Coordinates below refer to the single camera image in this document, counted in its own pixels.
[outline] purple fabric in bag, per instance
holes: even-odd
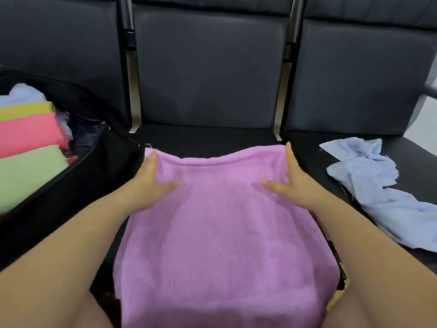
[[[114,265],[123,328],[319,327],[338,265],[309,212],[259,184],[287,181],[285,147],[157,154],[157,180],[179,187],[128,222]]]

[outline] black chair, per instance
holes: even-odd
[[[143,125],[179,157],[277,144],[292,0],[132,0]]]
[[[357,206],[319,144],[382,138],[400,174],[393,188],[437,204],[437,156],[402,137],[424,95],[437,98],[436,52],[437,0],[305,0],[281,126],[303,169]],[[409,251],[437,272],[436,253]]]
[[[0,0],[0,65],[89,88],[132,126],[119,0]]]

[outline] thigh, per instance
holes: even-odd
[[[372,328],[353,285],[328,312],[322,328]]]
[[[113,328],[113,326],[94,296],[88,292],[71,328]]]

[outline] person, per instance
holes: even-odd
[[[306,174],[289,143],[285,154],[289,183],[261,184],[314,212],[351,279],[323,328],[437,327],[437,276]],[[89,289],[126,217],[177,187],[156,182],[156,161],[153,151],[132,180],[84,208],[0,273],[0,326],[112,326]]]

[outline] folded pink cloth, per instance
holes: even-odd
[[[0,122],[0,159],[49,145],[68,150],[68,140],[55,114]]]
[[[114,265],[122,326],[319,327],[336,260],[308,211],[259,184],[286,181],[285,147],[157,153],[158,181],[180,185],[130,217]]]

